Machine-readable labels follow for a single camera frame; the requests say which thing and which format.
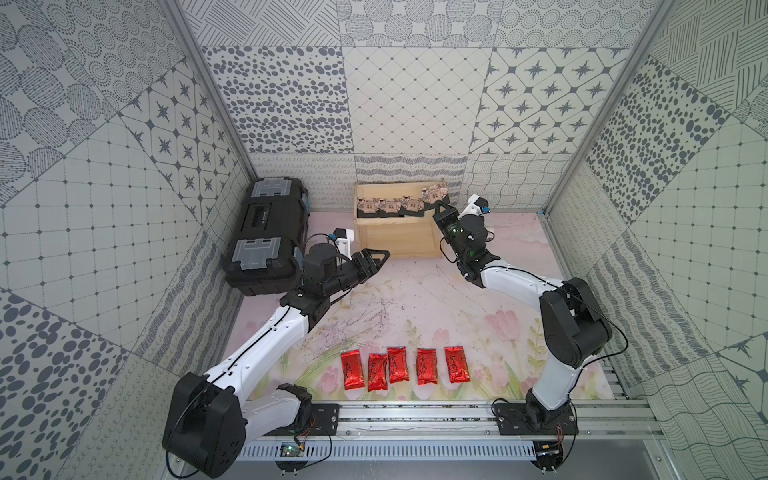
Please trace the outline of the floral tea bag four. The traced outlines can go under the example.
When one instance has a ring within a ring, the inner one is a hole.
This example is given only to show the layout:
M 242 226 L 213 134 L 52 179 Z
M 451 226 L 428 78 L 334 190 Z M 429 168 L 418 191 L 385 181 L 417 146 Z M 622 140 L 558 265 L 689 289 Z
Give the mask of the floral tea bag four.
M 422 201 L 426 210 L 433 209 L 438 201 L 447 201 L 449 191 L 445 182 L 429 185 L 422 189 Z

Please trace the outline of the floral tea bag three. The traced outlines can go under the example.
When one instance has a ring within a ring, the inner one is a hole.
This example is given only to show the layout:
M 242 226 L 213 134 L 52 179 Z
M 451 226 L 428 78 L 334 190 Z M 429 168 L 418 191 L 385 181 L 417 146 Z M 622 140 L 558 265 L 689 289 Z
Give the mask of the floral tea bag three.
M 425 204 L 420 197 L 403 196 L 401 199 L 400 213 L 404 216 L 423 217 Z

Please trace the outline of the floral tea bag two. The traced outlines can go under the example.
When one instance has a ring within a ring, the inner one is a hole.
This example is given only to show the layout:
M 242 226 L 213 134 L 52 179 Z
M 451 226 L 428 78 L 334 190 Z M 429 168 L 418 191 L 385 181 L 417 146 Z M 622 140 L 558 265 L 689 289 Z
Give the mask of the floral tea bag two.
M 404 216 L 401 198 L 382 198 L 378 201 L 377 214 L 381 218 L 394 218 Z

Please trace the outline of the floral tea bag one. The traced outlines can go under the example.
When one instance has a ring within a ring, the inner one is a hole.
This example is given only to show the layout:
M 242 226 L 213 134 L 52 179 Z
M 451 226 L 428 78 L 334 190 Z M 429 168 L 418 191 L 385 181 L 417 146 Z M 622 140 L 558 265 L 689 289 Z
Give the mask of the floral tea bag one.
M 378 198 L 358 198 L 356 202 L 356 216 L 358 218 L 380 218 L 380 200 Z

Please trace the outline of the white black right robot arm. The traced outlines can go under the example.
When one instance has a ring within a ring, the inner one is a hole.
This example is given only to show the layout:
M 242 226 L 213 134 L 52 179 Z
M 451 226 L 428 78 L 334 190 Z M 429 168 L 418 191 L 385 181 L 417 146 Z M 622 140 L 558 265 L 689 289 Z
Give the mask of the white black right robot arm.
M 433 220 L 467 282 L 539 309 L 547 360 L 526 393 L 524 418 L 534 430 L 542 431 L 573 415 L 571 393 L 583 370 L 602 359 L 600 353 L 613 337 L 613 326 L 585 280 L 549 280 L 491 253 L 487 212 L 488 202 L 477 195 L 461 211 L 439 200 Z

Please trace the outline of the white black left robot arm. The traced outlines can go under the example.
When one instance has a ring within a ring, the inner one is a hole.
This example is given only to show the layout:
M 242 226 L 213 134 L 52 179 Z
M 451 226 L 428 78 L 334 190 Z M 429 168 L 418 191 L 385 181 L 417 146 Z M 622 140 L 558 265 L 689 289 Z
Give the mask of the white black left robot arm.
M 248 442 L 274 432 L 298 436 L 315 429 L 312 396 L 304 387 L 283 383 L 255 402 L 249 397 L 332 304 L 376 275 L 389 257 L 386 250 L 347 254 L 331 243 L 313 245 L 297 284 L 261 329 L 204 374 L 189 372 L 176 383 L 162 438 L 165 458 L 178 458 L 215 479 Z

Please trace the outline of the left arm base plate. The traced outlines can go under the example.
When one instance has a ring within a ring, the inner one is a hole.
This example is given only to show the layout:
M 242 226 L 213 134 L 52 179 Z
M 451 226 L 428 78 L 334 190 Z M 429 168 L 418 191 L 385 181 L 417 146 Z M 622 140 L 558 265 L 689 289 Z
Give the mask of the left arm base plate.
M 312 403 L 309 407 L 301 407 L 293 424 L 274 429 L 266 433 L 266 436 L 335 436 L 340 409 L 338 403 Z

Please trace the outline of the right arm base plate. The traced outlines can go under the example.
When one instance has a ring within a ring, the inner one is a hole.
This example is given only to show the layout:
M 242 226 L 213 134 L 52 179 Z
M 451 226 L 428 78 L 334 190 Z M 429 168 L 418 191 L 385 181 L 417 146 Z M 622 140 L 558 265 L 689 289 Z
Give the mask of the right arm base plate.
M 500 435 L 567 436 L 579 433 L 571 401 L 556 410 L 546 410 L 536 402 L 511 403 L 497 399 L 490 409 Z

